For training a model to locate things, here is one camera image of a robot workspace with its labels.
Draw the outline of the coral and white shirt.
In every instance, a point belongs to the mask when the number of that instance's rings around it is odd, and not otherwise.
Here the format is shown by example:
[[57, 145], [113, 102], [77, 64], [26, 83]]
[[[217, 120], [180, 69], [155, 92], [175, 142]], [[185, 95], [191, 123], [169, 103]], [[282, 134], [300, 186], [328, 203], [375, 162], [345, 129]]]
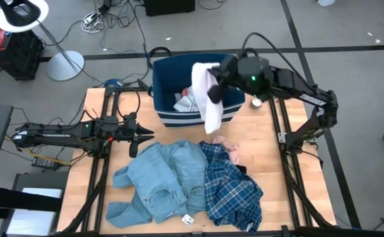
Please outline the coral and white shirt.
[[173, 108], [177, 112], [187, 113], [199, 111], [195, 95], [193, 93], [193, 88], [191, 86], [184, 88], [181, 93], [176, 93], [174, 96], [176, 102]]

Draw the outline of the navy white striped fabric basket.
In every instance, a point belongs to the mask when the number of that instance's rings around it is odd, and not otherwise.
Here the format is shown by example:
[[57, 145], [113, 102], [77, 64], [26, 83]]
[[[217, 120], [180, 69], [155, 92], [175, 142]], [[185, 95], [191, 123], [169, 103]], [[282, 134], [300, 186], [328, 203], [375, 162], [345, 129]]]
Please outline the navy white striped fabric basket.
[[194, 63], [220, 63], [227, 55], [217, 53], [188, 54], [167, 57], [153, 63], [153, 97], [157, 115], [167, 128], [186, 128], [204, 124], [199, 112], [178, 112], [174, 109], [175, 94], [191, 85]]

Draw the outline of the light blue denim jeans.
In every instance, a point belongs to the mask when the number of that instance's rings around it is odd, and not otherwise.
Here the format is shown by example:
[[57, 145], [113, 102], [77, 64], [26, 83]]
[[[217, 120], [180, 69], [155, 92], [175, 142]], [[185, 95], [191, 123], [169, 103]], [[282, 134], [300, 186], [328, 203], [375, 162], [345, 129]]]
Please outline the light blue denim jeans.
[[125, 228], [205, 211], [207, 166], [206, 155], [193, 142], [151, 144], [113, 174], [113, 187], [132, 186], [135, 192], [130, 202], [110, 202], [105, 219]]

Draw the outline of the black power brick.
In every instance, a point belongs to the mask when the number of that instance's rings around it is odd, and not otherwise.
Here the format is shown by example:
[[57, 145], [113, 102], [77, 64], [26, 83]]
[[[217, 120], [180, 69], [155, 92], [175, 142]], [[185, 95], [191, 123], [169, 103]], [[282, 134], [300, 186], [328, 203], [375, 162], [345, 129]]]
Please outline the black power brick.
[[32, 166], [41, 168], [41, 169], [50, 169], [55, 171], [60, 167], [60, 164], [56, 161], [42, 159], [40, 157], [34, 157], [34, 159], [32, 160]]

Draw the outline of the navy plaid shirt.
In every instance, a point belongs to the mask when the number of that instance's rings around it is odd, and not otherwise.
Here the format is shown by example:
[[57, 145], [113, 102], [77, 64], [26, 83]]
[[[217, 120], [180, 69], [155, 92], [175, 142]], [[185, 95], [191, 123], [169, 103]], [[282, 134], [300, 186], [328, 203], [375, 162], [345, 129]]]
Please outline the navy plaid shirt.
[[233, 225], [243, 232], [254, 223], [249, 232], [256, 232], [262, 222], [260, 186], [230, 161], [223, 145], [200, 142], [198, 147], [208, 162], [204, 172], [208, 218], [216, 226]]

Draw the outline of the black aluminium table frame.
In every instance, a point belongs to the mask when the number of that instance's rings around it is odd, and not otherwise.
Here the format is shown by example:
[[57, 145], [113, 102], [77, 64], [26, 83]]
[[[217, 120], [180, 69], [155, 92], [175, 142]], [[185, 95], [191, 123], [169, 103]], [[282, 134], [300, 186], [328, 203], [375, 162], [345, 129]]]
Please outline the black aluminium table frame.
[[[234, 115], [233, 120], [224, 123], [217, 133], [239, 147], [240, 164], [247, 168], [248, 174], [264, 193], [260, 200], [262, 222], [259, 229], [261, 231], [280, 230], [283, 225], [293, 228], [270, 106], [264, 103], [261, 109], [251, 109], [251, 100], [251, 96], [246, 96], [245, 103]], [[166, 128], [155, 112], [153, 99], [147, 95], [147, 92], [124, 92], [120, 95], [119, 102], [120, 110], [124, 114], [134, 110], [139, 111], [138, 122], [154, 131], [157, 142], [170, 144], [178, 140], [189, 140], [198, 143], [212, 140], [212, 136], [206, 134], [202, 126]], [[305, 192], [323, 218], [335, 224], [336, 220], [322, 173], [323, 166], [320, 165], [316, 156], [316, 148], [310, 144], [305, 144], [303, 153], [298, 156]], [[89, 185], [98, 182], [102, 166], [103, 161], [99, 160], [97, 170], [94, 171], [93, 159], [84, 157], [70, 169], [58, 230], [65, 229], [78, 214], [85, 203]], [[222, 236], [227, 236], [228, 232], [239, 233], [239, 230], [231, 225], [215, 226], [204, 212], [197, 213], [194, 219], [195, 222], [191, 226], [184, 224], [181, 217], [173, 217], [160, 224], [151, 222], [127, 228], [116, 228], [106, 219], [102, 219], [99, 232], [120, 235], [219, 232]]]

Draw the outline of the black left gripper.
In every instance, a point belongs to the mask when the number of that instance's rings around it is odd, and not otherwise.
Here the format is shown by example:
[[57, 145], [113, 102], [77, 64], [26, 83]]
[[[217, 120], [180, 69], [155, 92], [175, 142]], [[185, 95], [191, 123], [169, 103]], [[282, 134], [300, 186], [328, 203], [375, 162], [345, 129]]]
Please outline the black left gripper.
[[136, 157], [138, 152], [138, 145], [152, 140], [154, 136], [148, 135], [153, 134], [154, 132], [152, 130], [149, 130], [147, 128], [144, 128], [140, 124], [138, 124], [138, 134], [142, 135], [136, 135], [137, 131], [137, 113], [132, 112], [128, 115], [124, 115], [124, 123], [123, 123], [123, 134], [126, 136], [129, 136], [129, 142], [130, 142], [130, 148], [129, 148], [129, 156], [130, 157]]

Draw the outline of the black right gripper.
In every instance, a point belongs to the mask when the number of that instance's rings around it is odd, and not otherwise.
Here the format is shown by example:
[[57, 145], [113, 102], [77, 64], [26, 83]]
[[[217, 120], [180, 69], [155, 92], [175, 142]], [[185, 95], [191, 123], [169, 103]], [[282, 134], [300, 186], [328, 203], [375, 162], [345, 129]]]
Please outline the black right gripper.
[[212, 66], [208, 72], [215, 77], [217, 84], [210, 87], [208, 96], [213, 103], [219, 103], [227, 90], [241, 92], [238, 84], [237, 56], [225, 57], [219, 66]]

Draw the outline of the grey cabinet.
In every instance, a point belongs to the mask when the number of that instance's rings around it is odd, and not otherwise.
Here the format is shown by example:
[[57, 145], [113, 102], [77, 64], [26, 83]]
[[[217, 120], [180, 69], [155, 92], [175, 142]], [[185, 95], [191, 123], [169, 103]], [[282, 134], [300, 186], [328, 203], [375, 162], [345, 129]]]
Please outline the grey cabinet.
[[46, 237], [56, 231], [67, 172], [17, 174], [12, 191], [17, 200], [3, 221], [1, 236]]

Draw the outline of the pale pink garment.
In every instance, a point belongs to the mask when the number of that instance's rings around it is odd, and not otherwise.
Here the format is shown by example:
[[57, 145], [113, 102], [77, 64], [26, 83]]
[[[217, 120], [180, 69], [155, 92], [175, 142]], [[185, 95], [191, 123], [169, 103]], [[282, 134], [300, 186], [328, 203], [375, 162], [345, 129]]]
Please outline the pale pink garment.
[[226, 137], [216, 135], [212, 139], [214, 144], [222, 144], [229, 154], [229, 159], [234, 165], [239, 164], [239, 148], [233, 143], [229, 142]]

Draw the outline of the black storage crate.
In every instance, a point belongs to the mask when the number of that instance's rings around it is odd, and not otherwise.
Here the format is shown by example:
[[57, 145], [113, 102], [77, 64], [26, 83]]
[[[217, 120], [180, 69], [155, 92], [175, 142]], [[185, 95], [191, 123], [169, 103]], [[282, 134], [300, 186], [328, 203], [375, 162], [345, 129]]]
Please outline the black storage crate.
[[6, 48], [0, 50], [0, 68], [17, 81], [34, 80], [44, 51], [42, 41], [32, 30], [6, 32], [9, 36]]

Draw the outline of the black box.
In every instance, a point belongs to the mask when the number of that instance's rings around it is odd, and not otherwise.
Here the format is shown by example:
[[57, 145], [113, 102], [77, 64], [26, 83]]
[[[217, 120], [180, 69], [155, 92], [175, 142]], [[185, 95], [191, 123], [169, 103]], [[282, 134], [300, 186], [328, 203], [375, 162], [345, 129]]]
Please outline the black box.
[[143, 0], [147, 16], [190, 13], [195, 10], [195, 0]]

